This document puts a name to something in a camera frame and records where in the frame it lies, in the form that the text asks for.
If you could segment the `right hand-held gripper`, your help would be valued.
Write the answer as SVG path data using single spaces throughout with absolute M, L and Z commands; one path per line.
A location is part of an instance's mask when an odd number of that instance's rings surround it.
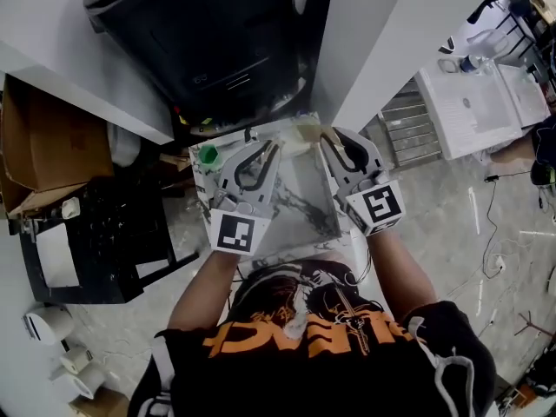
M 334 199 L 364 236 L 396 225 L 406 214 L 399 183 L 390 180 L 373 142 L 351 129 L 333 127 L 340 146 L 321 133 L 321 152 L 338 189 Z

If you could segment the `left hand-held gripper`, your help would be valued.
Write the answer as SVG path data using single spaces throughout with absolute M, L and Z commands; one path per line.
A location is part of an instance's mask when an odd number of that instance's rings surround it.
M 242 186 L 239 178 L 242 169 L 264 152 L 266 161 L 256 183 Z M 281 146 L 266 140 L 247 144 L 223 164 L 210 209 L 209 237 L 213 250 L 255 254 L 272 220 L 270 199 L 280 160 Z

